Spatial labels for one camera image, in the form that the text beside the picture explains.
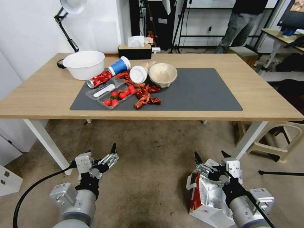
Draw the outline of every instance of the black lamp arm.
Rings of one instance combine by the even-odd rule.
[[[60,14],[63,11],[63,7],[61,7],[61,9],[59,10],[59,12],[56,14],[56,16],[54,16],[55,21],[57,22],[57,24],[59,25],[59,27],[61,28],[62,32],[64,33],[64,35],[67,38],[67,41],[69,42],[69,44],[71,45],[71,47],[73,48],[74,52],[78,52],[79,48],[77,46],[77,44],[74,42],[74,40],[72,40],[69,35],[67,34],[67,32],[65,31],[64,27],[62,26],[62,20],[64,18],[66,18],[66,16],[68,15],[68,12],[66,12],[63,16],[60,16]]]

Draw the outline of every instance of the black tissue box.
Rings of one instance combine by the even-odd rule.
[[[129,60],[151,59],[152,47],[150,44],[145,44],[143,47],[128,47],[120,45],[118,47],[119,57],[125,56]]]

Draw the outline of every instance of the wooden stool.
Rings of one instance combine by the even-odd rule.
[[[246,47],[230,47],[227,50],[228,54],[237,54],[251,68],[259,58],[259,55]]]
[[[239,131],[240,131],[240,139],[246,132],[246,128],[242,121],[238,121]],[[295,138],[291,138],[287,128],[293,128],[297,131],[297,135]],[[278,148],[274,146],[269,146],[260,143],[259,141],[268,133],[271,132],[274,136],[277,136],[280,133],[283,133],[288,146],[286,148]],[[279,156],[279,162],[285,163],[286,158],[290,155],[295,148],[300,144],[304,137],[304,124],[300,123],[292,123],[287,121],[280,121],[280,122],[268,122],[264,131],[257,137],[256,141],[248,148],[247,153],[249,154],[252,151],[261,151],[268,154],[273,154]]]

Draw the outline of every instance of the cherry tomato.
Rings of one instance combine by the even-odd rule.
[[[131,93],[131,94],[136,93],[136,89],[130,89],[130,93]]]
[[[112,106],[116,106],[117,104],[118,104],[118,100],[117,99],[112,100]]]
[[[130,91],[129,90],[124,90],[123,93],[125,93],[126,95],[129,95]]]
[[[120,98],[120,99],[124,99],[126,96],[127,96],[127,95],[126,95],[125,93],[121,93],[121,94],[119,95],[119,98]]]
[[[112,92],[112,97],[117,97],[118,93],[116,91]]]
[[[128,90],[131,92],[131,90],[135,90],[134,86],[128,86]]]
[[[110,99],[106,99],[106,100],[104,101],[104,104],[105,104],[105,105],[111,105],[111,100],[110,100]]]

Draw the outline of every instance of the white plastic basin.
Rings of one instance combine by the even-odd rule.
[[[88,80],[105,69],[105,55],[98,51],[80,51],[67,56],[63,65],[78,80]]]

